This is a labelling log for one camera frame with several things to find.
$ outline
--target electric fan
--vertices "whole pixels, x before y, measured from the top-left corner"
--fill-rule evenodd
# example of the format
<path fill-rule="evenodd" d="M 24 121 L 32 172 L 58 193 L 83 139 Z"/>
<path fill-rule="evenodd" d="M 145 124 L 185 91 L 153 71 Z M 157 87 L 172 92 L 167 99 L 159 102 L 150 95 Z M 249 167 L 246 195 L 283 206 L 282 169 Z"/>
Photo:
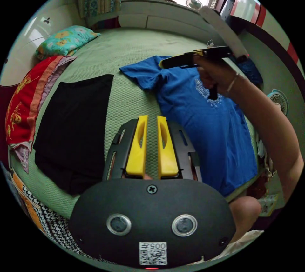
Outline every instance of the electric fan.
<path fill-rule="evenodd" d="M 203 6 L 199 0 L 187 0 L 185 4 L 195 11 L 199 11 Z"/>
<path fill-rule="evenodd" d="M 274 103 L 280 104 L 282 113 L 284 115 L 287 115 L 289 104 L 285 94 L 282 91 L 273 89 L 272 92 L 268 95 L 268 97 Z"/>

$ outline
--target sticker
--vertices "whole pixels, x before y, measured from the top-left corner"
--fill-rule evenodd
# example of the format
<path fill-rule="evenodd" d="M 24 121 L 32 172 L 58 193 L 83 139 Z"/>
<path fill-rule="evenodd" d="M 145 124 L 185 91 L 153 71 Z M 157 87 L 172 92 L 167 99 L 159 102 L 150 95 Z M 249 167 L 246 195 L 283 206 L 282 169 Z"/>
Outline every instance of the sticker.
<path fill-rule="evenodd" d="M 139 242 L 140 265 L 167 265 L 166 242 Z"/>

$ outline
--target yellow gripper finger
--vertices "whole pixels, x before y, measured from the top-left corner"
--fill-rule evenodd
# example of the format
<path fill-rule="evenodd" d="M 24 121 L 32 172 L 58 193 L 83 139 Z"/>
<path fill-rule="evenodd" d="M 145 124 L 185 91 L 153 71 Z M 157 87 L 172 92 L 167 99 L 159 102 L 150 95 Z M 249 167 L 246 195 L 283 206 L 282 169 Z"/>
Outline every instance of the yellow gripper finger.
<path fill-rule="evenodd" d="M 159 179 L 162 177 L 174 177 L 178 174 L 178 165 L 166 117 L 158 116 L 157 124 Z"/>
<path fill-rule="evenodd" d="M 139 116 L 126 166 L 126 173 L 129 176 L 141 176 L 144 178 L 147 147 L 147 122 L 148 116 Z"/>

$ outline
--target person's knee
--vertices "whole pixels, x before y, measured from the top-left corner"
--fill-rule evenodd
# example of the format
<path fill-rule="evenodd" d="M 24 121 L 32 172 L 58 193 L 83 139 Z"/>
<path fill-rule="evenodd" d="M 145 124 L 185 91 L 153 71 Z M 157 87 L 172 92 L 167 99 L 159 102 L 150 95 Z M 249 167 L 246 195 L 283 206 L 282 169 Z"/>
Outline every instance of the person's knee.
<path fill-rule="evenodd" d="M 261 205 L 253 197 L 241 197 L 230 204 L 230 209 L 236 224 L 250 226 L 257 220 L 261 213 Z"/>
<path fill-rule="evenodd" d="M 236 226 L 236 233 L 231 242 L 235 242 L 256 222 L 261 213 L 261 205 L 253 197 L 241 197 L 230 203 L 230 209 Z"/>

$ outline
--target green bedspread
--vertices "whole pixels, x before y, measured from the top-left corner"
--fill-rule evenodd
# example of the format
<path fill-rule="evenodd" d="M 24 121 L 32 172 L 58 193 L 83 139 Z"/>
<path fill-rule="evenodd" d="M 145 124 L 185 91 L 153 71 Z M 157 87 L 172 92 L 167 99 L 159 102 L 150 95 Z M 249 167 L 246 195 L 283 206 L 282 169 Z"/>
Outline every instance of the green bedspread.
<path fill-rule="evenodd" d="M 101 36 L 76 52 L 77 59 L 67 67 L 54 84 L 39 112 L 36 131 L 38 131 L 48 102 L 61 81 L 71 83 L 103 74 L 113 74 L 114 79 L 105 128 L 105 157 L 121 124 L 137 118 L 139 115 L 148 115 L 146 173 L 153 178 L 157 178 L 156 123 L 157 116 L 160 115 L 158 103 L 154 95 L 145 93 L 120 73 L 119 67 L 139 62 L 154 55 L 177 55 L 200 49 L 201 47 L 204 48 L 206 45 L 179 35 L 145 29 L 119 28 L 101 30 L 100 32 Z M 255 131 L 249 122 L 248 126 L 253 149 L 257 153 Z M 94 133 L 90 131 L 90 123 L 87 123 L 87 127 L 88 133 Z M 60 190 L 55 183 L 37 168 L 35 165 L 35 150 L 32 150 L 29 155 L 29 174 L 26 174 L 22 169 L 20 162 L 14 155 L 11 157 L 11 164 L 20 179 L 39 201 L 58 214 L 67 218 L 70 217 L 78 196 L 72 197 Z M 235 190 L 227 198 L 227 201 L 232 200 L 254 181 L 255 178 Z"/>

